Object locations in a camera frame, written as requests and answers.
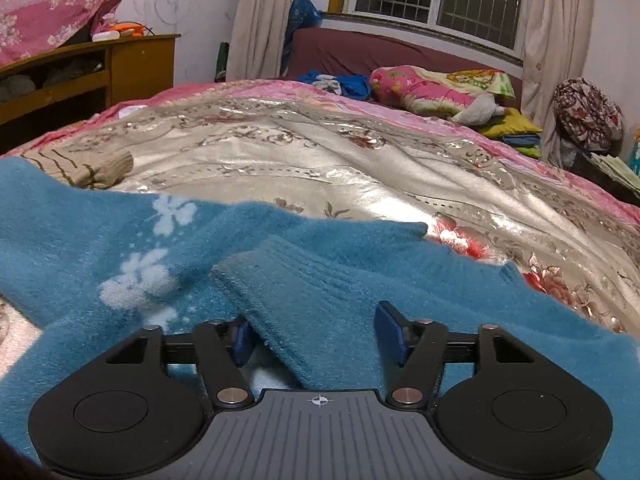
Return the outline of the blue fuzzy sweater white flowers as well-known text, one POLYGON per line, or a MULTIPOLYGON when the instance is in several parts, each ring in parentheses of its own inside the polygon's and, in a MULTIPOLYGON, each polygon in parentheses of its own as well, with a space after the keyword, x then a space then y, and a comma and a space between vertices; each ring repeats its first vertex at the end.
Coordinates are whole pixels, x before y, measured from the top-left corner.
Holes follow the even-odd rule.
POLYGON ((88 191, 1 163, 1 295, 41 334, 2 378, 1 433, 32 454, 32 404, 145 325, 244 316, 309 389, 390 386, 383 300, 454 332, 494 323, 602 396, 608 479, 639 474, 639 347, 537 292, 512 264, 432 242, 422 223, 314 220, 263 203, 88 191))

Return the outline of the blue clothes pile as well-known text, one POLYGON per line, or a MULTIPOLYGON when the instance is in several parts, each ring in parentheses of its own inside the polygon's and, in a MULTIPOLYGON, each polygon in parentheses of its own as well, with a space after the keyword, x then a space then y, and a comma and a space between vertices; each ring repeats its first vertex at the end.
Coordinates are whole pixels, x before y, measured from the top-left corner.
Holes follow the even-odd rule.
POLYGON ((314 88, 336 96, 344 96, 357 101, 367 101, 372 92, 369 78, 366 75, 334 76, 319 73, 318 70, 312 70, 297 77, 296 81, 310 84, 314 88))

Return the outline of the beige striped knit sweater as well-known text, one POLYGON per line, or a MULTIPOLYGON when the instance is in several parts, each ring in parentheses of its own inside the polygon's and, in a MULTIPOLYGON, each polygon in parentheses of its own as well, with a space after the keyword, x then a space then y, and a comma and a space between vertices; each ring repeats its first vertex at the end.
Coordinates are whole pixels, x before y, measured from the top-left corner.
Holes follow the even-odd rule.
POLYGON ((125 150, 95 153, 42 148, 25 152, 20 158, 58 182, 90 190, 112 188, 134 169, 134 156, 125 150))

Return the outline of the silver pink floral bedspread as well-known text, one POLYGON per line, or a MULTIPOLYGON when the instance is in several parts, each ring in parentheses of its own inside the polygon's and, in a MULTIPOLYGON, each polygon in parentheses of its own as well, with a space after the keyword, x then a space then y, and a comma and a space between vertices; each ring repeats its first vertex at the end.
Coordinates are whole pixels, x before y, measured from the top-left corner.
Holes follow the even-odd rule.
POLYGON ((57 178, 118 152, 134 161, 124 191, 422 222, 462 254, 515 263, 584 318, 638 333, 638 208, 446 120, 299 82, 191 84, 14 151, 57 178))

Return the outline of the yellow folded cloth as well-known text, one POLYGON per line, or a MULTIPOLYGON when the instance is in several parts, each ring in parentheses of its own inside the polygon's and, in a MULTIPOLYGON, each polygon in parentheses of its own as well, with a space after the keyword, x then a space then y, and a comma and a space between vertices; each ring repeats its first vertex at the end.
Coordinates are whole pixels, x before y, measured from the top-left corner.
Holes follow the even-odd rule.
POLYGON ((491 140, 502 139, 505 136, 519 136, 520 134, 536 134, 539 136, 542 129, 535 126, 527 117, 522 115, 517 108, 507 107, 502 116, 496 116, 476 131, 491 140))

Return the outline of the grey white plush cloth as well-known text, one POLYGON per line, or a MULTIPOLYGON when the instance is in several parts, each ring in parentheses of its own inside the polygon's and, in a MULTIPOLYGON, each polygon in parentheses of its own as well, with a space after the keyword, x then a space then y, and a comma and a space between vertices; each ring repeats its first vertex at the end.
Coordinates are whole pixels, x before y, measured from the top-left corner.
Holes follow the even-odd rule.
POLYGON ((464 110, 452 116, 450 122, 467 127, 482 126, 491 118, 502 117, 504 114, 506 109, 496 102, 495 96, 491 93, 483 93, 464 110))

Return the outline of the pink yellow floral blanket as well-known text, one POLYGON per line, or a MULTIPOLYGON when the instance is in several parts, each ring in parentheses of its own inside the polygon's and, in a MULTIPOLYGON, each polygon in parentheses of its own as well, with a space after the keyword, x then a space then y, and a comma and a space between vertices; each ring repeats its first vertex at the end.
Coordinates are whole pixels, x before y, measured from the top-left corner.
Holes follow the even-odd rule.
POLYGON ((379 67, 369 84, 375 99, 386 106, 448 120, 483 93, 493 94, 503 107, 515 98, 510 76, 492 68, 441 73, 413 65, 379 67))

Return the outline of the stack of papers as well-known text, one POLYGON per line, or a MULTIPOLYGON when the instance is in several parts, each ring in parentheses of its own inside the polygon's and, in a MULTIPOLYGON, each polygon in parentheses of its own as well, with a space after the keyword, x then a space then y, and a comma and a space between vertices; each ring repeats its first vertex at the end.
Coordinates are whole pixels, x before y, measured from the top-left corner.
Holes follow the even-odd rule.
POLYGON ((640 177, 618 157, 592 153, 590 160, 614 181, 630 188, 632 192, 640 192, 640 177))

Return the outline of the green bottle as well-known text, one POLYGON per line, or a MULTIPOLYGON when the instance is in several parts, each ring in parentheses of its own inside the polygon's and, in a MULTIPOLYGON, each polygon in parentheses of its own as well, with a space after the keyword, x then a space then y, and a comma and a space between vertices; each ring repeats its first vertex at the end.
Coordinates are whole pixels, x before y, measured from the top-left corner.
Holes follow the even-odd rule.
POLYGON ((229 44, 223 41, 218 48, 215 70, 215 81, 225 82, 229 55, 229 44))

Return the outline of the dark floral fabric bundle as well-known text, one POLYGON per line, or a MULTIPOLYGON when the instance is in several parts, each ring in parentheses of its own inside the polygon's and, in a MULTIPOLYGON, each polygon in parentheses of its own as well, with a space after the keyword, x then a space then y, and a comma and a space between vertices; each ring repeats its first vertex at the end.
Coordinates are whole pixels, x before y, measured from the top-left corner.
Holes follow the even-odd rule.
POLYGON ((608 153, 623 139, 622 110, 582 77, 561 82, 553 92, 552 105, 561 132, 582 150, 608 153))

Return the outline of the brown wooden cabinet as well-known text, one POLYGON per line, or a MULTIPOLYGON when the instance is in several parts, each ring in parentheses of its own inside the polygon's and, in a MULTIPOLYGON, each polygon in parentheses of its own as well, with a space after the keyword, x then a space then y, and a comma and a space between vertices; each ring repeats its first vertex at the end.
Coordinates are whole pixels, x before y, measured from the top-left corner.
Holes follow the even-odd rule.
POLYGON ((3 66, 3 79, 74 62, 95 55, 98 66, 70 80, 38 88, 1 105, 6 124, 36 110, 86 93, 102 91, 104 105, 144 100, 174 85, 175 50, 178 34, 126 37, 111 41, 84 42, 62 47, 3 66))

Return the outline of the orange object on cabinet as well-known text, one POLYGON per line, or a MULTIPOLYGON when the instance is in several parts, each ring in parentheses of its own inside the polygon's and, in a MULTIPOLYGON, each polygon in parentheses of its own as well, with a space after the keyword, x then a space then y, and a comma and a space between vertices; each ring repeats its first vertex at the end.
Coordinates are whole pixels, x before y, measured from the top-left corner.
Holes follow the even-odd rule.
POLYGON ((110 32, 117 32, 120 38, 153 36, 154 32, 145 24, 139 22, 117 22, 108 28, 110 32))

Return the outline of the blue bag behind curtain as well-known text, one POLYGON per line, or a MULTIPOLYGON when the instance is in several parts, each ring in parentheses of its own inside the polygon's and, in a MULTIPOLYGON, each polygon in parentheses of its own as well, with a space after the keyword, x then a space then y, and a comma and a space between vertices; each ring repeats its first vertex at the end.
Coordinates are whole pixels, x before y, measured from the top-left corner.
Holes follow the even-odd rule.
POLYGON ((292 53, 294 34, 299 29, 319 27, 322 21, 322 12, 317 9, 311 0, 292 1, 290 12, 288 12, 288 26, 286 26, 281 56, 281 75, 284 75, 288 69, 288 60, 292 53))

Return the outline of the left beige curtain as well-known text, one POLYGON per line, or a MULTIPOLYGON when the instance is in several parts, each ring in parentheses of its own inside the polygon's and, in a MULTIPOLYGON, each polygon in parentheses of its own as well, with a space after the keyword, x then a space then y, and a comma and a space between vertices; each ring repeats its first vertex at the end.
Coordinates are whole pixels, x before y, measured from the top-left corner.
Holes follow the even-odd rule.
POLYGON ((239 0, 226 79, 278 78, 293 0, 239 0))

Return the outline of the beige curtain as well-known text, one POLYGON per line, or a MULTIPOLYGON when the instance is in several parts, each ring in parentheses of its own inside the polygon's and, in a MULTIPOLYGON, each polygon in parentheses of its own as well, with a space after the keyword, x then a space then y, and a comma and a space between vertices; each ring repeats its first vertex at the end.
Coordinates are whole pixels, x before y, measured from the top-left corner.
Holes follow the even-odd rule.
POLYGON ((523 0, 524 56, 521 111, 542 129, 541 159, 561 166, 553 93, 564 80, 582 76, 594 0, 523 0))
POLYGON ((278 78, 293 0, 239 0, 226 79, 278 78))

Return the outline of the right beige curtain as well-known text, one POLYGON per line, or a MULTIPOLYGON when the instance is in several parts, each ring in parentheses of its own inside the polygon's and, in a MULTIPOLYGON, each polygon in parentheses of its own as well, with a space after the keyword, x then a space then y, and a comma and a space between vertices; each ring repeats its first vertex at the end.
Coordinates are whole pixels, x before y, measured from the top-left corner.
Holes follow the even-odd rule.
POLYGON ((582 76, 594 0, 523 0, 524 56, 521 111, 542 129, 541 159, 561 166, 553 93, 564 80, 582 76))

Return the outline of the pink floral folded quilt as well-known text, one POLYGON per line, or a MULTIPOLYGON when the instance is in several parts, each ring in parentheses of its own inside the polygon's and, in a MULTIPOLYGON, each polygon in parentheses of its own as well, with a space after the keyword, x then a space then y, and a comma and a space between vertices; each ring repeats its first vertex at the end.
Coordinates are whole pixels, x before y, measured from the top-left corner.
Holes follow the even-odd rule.
POLYGON ((1 0, 1 64, 10 65, 91 35, 114 22, 122 0, 1 0))

